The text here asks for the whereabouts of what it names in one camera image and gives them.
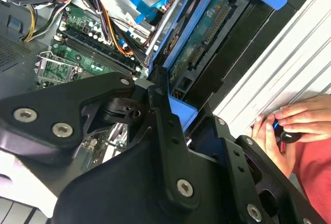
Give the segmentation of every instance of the black plastic part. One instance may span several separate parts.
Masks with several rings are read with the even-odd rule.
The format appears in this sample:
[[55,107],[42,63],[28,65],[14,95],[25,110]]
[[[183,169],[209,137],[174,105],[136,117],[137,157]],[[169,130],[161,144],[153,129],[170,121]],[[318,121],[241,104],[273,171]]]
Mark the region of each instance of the black plastic part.
[[275,136],[278,137],[279,141],[284,142],[286,144],[297,142],[302,137],[302,133],[286,132],[284,131],[284,128],[280,125],[277,125],[274,131],[275,131]]
[[154,19],[150,20],[149,18],[146,18],[146,21],[148,24],[152,25],[152,26],[156,26],[157,24],[160,23],[160,21],[162,20],[164,13],[162,13],[160,10],[158,10],[157,8],[153,8],[153,11],[156,12],[156,16]]
[[[325,223],[322,217],[311,208],[309,202],[248,136],[240,136],[236,140],[232,137],[235,143],[222,138],[229,137],[230,133],[226,135],[229,131],[228,127],[221,123],[215,116],[206,116],[192,133],[190,148],[206,156],[216,157],[221,165],[226,165],[228,168],[231,185],[227,189],[232,190],[235,199],[234,203],[231,200],[228,202],[229,207],[233,207],[231,204],[236,204],[240,212],[244,203],[250,199],[250,202],[254,201],[253,204],[260,211],[262,210],[262,219],[267,220],[265,223],[303,223],[303,218],[309,219],[312,223]],[[244,174],[247,171],[251,174],[250,178],[243,178],[244,175],[236,174],[238,172]],[[254,195],[259,196],[261,205]]]
[[195,173],[194,190],[203,189],[201,204],[193,212],[164,210],[155,177],[155,141],[141,141],[70,183],[56,203],[52,224],[91,224],[96,218],[98,224],[230,223],[222,208],[230,198],[224,187],[226,169],[194,153],[188,153],[188,159]]
[[[0,148],[52,165],[69,163],[82,140],[91,135],[90,126],[101,104],[130,97],[133,90],[129,78],[114,72],[6,98],[0,101]],[[19,108],[35,110],[37,119],[30,123],[15,120],[13,113]],[[69,124],[73,134],[57,137],[52,132],[56,123]]]
[[243,149],[249,163],[254,165],[255,169],[250,167],[252,175],[255,173],[253,170],[257,170],[261,175],[255,183],[258,194],[269,191],[268,195],[273,198],[271,201],[269,199],[267,202],[262,202],[263,207],[269,210],[268,204],[275,201],[274,207],[278,209],[277,220],[281,224],[303,223],[304,218],[312,223],[326,223],[260,147],[255,142],[253,145],[248,144],[247,139],[250,138],[239,136],[236,144]]

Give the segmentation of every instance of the green circuit board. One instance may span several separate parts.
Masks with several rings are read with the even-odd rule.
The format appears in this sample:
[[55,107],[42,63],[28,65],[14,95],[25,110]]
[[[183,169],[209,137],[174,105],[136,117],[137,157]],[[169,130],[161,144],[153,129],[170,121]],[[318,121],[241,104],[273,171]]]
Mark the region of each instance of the green circuit board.
[[169,70],[170,85],[189,65],[195,65],[229,12],[227,0],[212,0]]
[[115,71],[59,42],[54,42],[52,51],[59,57],[64,57],[66,60],[79,64],[83,71],[91,75],[98,76]]
[[67,16],[65,17],[67,27],[72,27],[77,31],[88,34],[90,31],[101,32],[101,24],[99,20],[96,20],[92,15],[81,8],[74,5],[70,5],[67,8]]

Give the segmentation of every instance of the black mounting arm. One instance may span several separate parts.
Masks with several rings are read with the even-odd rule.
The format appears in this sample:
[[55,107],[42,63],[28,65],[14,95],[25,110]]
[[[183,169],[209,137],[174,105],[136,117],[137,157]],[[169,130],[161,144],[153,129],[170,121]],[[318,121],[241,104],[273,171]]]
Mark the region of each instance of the black mounting arm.
[[129,125],[128,149],[73,180],[53,224],[325,223],[254,141],[210,113],[187,149],[164,68],[148,81],[109,73],[0,101],[0,148],[66,164],[114,123]]

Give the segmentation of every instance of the black wire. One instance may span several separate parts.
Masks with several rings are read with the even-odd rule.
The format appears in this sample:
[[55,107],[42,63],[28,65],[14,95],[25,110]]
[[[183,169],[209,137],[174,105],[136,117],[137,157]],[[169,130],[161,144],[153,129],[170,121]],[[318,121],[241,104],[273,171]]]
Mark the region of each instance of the black wire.
[[10,206],[8,212],[6,213],[5,217],[3,218],[3,220],[1,221],[0,224],[4,224],[4,221],[5,221],[5,219],[7,218],[7,216],[9,215],[9,212],[11,211],[11,208],[12,208],[13,205],[14,205],[14,202],[11,203],[11,206]]
[[48,19],[48,22],[45,24],[45,26],[43,26],[43,27],[42,27],[41,29],[39,29],[38,31],[35,31],[35,32],[33,33],[32,37],[35,37],[36,35],[41,34],[41,33],[44,32],[45,30],[47,30],[47,29],[49,28],[49,26],[52,24],[52,21],[53,21],[53,19],[55,18],[55,14],[56,14],[56,12],[57,12],[60,8],[62,8],[64,5],[65,5],[65,3],[56,6],[56,7],[53,9],[53,11],[52,11],[52,13],[51,13],[51,16],[50,16],[50,18]]

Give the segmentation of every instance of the finger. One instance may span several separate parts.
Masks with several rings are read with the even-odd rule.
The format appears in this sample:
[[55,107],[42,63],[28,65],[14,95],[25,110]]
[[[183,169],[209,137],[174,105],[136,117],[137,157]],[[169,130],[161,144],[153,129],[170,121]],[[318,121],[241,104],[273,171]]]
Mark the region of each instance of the finger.
[[315,96],[313,98],[306,99],[303,102],[318,102],[318,101],[327,100],[330,98],[331,98],[330,95],[320,95],[320,96]]
[[294,123],[331,122],[331,110],[312,110],[279,120],[281,126]]
[[266,151],[265,142],[266,142],[266,124],[272,125],[275,121],[275,116],[273,114],[269,115],[268,118],[262,124],[259,133],[257,135],[256,143],[261,147],[262,150]]
[[323,135],[331,133],[331,122],[296,123],[284,126],[286,132],[303,132]]
[[277,146],[275,133],[273,127],[270,123],[266,123],[266,132],[265,132],[265,151],[269,158],[276,164],[279,165],[282,163],[283,156],[279,151]]
[[280,120],[305,111],[320,110],[320,109],[324,109],[323,105],[320,102],[301,102],[293,106],[290,106],[288,108],[280,110],[275,114],[275,116],[276,119]]
[[256,120],[255,120],[253,131],[252,131],[252,136],[251,136],[252,139],[254,139],[255,141],[257,139],[257,135],[258,135],[258,132],[261,128],[261,125],[262,125],[262,116],[258,115]]
[[295,143],[286,144],[284,158],[286,159],[289,168],[293,169],[295,164]]
[[313,141],[321,141],[330,138],[330,135],[317,135],[315,133],[304,133],[302,137],[298,140],[298,142],[313,142]]

